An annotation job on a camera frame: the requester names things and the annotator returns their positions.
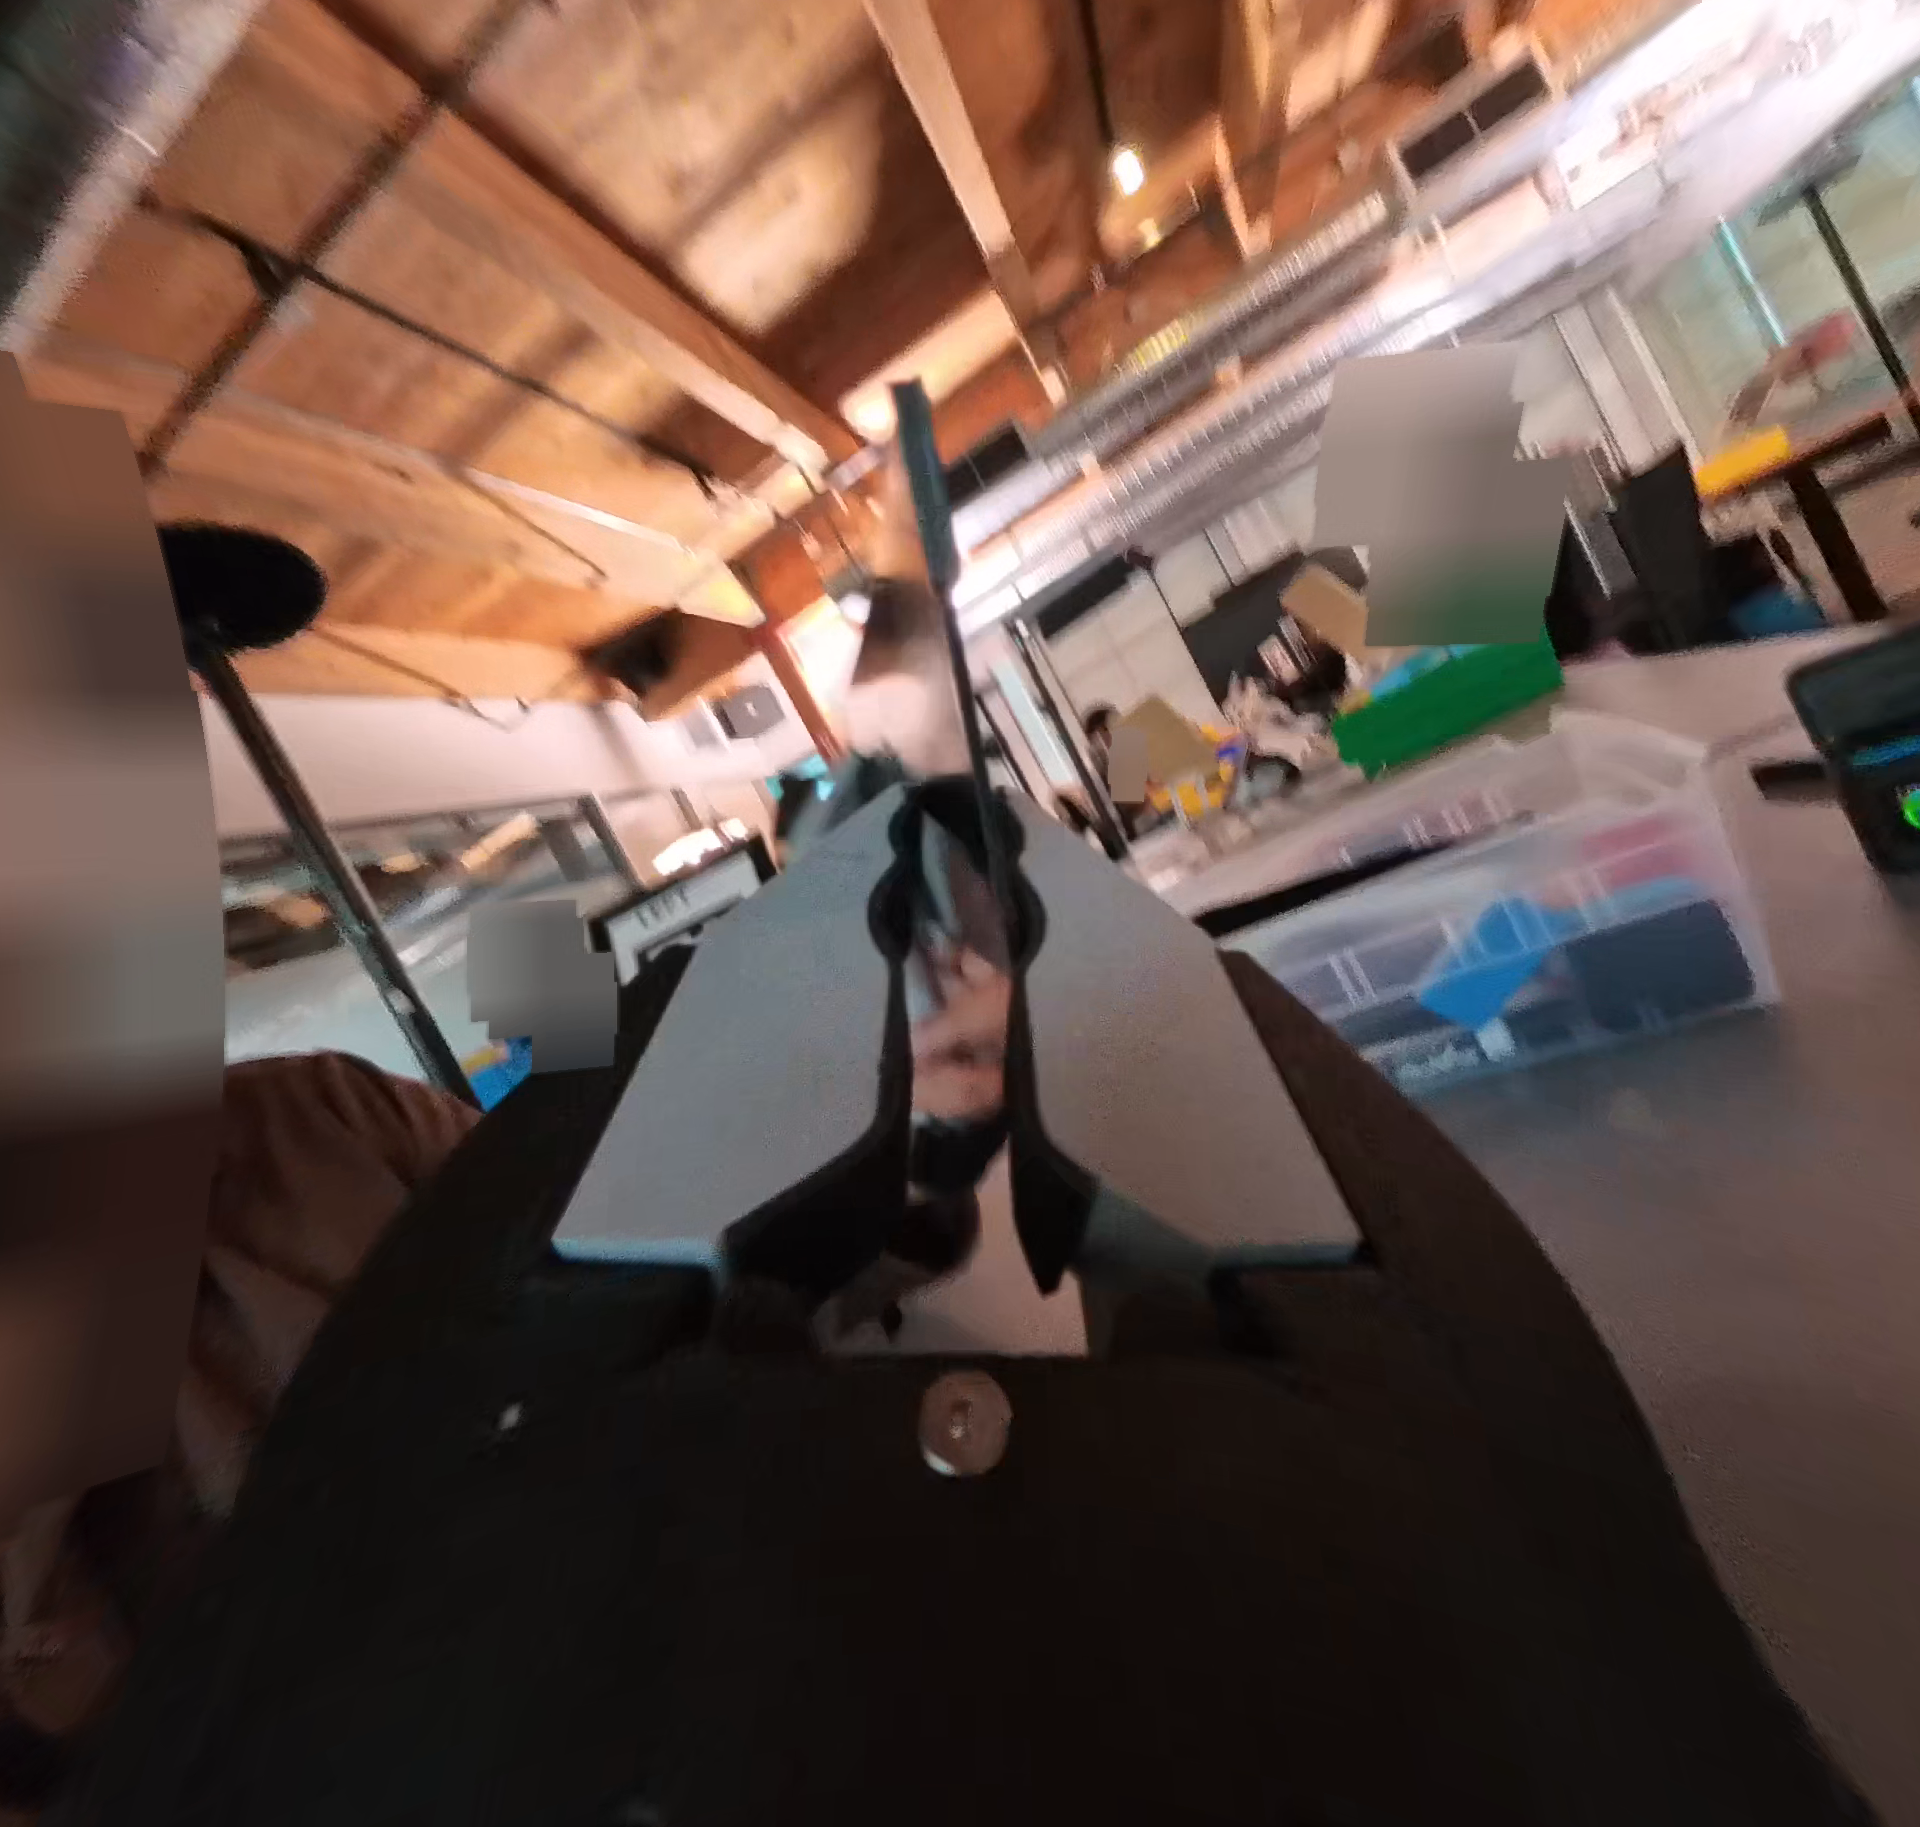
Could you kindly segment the person's brown sweater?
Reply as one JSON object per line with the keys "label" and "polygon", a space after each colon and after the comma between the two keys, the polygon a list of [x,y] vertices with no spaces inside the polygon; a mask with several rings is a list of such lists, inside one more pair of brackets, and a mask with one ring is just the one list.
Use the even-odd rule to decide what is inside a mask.
{"label": "person's brown sweater", "polygon": [[4,1811],[33,1813],[60,1787],[212,1529],[174,1453],[4,1520]]}

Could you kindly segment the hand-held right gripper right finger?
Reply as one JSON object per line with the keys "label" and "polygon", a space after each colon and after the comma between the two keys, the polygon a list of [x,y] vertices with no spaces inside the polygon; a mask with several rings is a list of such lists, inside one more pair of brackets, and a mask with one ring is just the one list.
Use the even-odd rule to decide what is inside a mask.
{"label": "hand-held right gripper right finger", "polygon": [[1036,1285],[1344,1269],[1362,1233],[1213,943],[1020,800],[1005,1125]]}

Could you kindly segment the blue box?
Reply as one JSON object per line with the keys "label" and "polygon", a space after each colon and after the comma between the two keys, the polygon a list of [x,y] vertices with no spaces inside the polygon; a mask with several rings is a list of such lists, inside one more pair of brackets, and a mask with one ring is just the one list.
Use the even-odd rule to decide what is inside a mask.
{"label": "blue box", "polygon": [[1451,1027],[1478,1032],[1495,1025],[1548,956],[1580,932],[1578,909],[1527,895],[1502,896],[1427,969],[1416,1000]]}

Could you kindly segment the wooden office desk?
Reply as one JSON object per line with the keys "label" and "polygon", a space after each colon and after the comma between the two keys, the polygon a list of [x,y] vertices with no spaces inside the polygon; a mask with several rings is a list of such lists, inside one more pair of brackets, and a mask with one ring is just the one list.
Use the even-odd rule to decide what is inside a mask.
{"label": "wooden office desk", "polygon": [[1820,430],[1761,429],[1696,464],[1692,485],[1705,509],[1785,498],[1848,617],[1882,623],[1892,616],[1892,604],[1868,570],[1838,498],[1914,471],[1916,458],[1916,429],[1906,404],[1894,399]]}

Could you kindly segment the green plastic bin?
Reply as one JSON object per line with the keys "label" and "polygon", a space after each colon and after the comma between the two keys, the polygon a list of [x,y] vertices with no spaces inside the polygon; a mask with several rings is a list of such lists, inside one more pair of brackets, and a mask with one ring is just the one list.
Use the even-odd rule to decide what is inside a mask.
{"label": "green plastic bin", "polygon": [[1546,637],[1427,649],[1352,694],[1330,721],[1340,760],[1367,778],[1425,761],[1566,683]]}

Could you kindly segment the duct vent grille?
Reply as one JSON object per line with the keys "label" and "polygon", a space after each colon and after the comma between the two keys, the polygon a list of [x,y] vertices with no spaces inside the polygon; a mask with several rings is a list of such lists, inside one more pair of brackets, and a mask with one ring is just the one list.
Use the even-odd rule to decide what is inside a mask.
{"label": "duct vent grille", "polygon": [[1534,48],[1505,61],[1478,63],[1439,96],[1392,142],[1390,157],[1408,186],[1421,186],[1509,120],[1527,116],[1556,96],[1548,63]]}
{"label": "duct vent grille", "polygon": [[1033,464],[1033,447],[1022,422],[999,422],[989,434],[944,465],[944,489],[956,511],[990,494]]}

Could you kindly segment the black floor lamp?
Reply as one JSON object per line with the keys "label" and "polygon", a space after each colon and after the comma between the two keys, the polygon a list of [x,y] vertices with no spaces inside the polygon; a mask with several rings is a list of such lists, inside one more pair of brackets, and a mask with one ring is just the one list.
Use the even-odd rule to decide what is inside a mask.
{"label": "black floor lamp", "polygon": [[327,832],[301,772],[236,671],[238,655],[272,650],[312,627],[329,593],[323,569],[294,543],[233,525],[165,523],[156,541],[191,668],[223,709],[335,928],[424,1074],[462,1104],[477,1106],[360,870]]}
{"label": "black floor lamp", "polygon": [[1770,225],[1791,211],[1807,216],[1811,229],[1824,247],[1837,276],[1844,287],[1844,298],[1861,323],[1863,330],[1882,362],[1896,396],[1909,415],[1909,422],[1919,429],[1919,394],[1906,351],[1898,345],[1894,329],[1874,298],[1859,258],[1835,220],[1827,202],[1827,189],[1844,181],[1861,161],[1861,149],[1842,135],[1832,135],[1816,151],[1806,155],[1761,202],[1758,221]]}

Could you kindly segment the black power bank with display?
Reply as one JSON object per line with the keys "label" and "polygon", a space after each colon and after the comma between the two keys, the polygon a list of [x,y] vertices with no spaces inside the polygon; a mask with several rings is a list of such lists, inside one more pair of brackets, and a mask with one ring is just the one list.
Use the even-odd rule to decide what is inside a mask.
{"label": "black power bank with display", "polygon": [[1919,870],[1919,626],[1789,673],[1789,704],[1882,874]]}

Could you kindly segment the black monitor screen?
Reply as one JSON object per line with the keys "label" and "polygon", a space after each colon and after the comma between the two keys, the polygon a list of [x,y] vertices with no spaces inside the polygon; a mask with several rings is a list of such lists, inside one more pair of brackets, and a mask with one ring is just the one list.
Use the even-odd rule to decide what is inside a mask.
{"label": "black monitor screen", "polygon": [[1210,609],[1181,627],[1188,655],[1216,706],[1227,706],[1237,682],[1271,680],[1262,649],[1282,639],[1284,593],[1304,567],[1300,555],[1263,567],[1221,590]]}

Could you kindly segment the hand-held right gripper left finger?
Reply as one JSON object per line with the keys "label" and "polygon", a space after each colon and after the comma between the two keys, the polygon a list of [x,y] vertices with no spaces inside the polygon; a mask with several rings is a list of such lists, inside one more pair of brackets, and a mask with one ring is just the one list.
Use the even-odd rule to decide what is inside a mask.
{"label": "hand-held right gripper left finger", "polygon": [[703,936],[556,1222],[562,1259],[814,1302],[877,1263],[915,1118],[903,808],[893,783]]}

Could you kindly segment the clear plastic storage bin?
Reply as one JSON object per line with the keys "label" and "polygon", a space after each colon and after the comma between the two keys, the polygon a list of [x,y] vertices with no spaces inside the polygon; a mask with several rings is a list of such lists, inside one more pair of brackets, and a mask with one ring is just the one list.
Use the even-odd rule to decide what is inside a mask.
{"label": "clear plastic storage bin", "polygon": [[[1284,833],[1278,883],[1202,914],[1403,1093],[1430,1096],[1768,1009],[1778,978],[1705,749],[1560,710],[1537,738],[1478,738]],[[1507,895],[1578,909],[1478,1032],[1418,988]]]}

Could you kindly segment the person's left hand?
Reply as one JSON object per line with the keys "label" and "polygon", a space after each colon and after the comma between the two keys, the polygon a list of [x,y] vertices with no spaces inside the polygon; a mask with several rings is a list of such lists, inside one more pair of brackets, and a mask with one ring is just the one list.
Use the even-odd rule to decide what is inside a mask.
{"label": "person's left hand", "polygon": [[982,953],[957,949],[939,967],[939,995],[911,1032],[915,1112],[951,1127],[997,1118],[1005,1106],[1013,978]]}

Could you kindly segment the dark office chair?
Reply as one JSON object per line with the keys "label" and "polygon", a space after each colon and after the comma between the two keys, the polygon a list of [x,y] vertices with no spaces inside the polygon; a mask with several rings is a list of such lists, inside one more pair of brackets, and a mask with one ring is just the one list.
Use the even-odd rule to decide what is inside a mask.
{"label": "dark office chair", "polygon": [[1635,574],[1646,623],[1666,650],[1701,647],[1720,620],[1708,536],[1687,447],[1621,479],[1613,525]]}

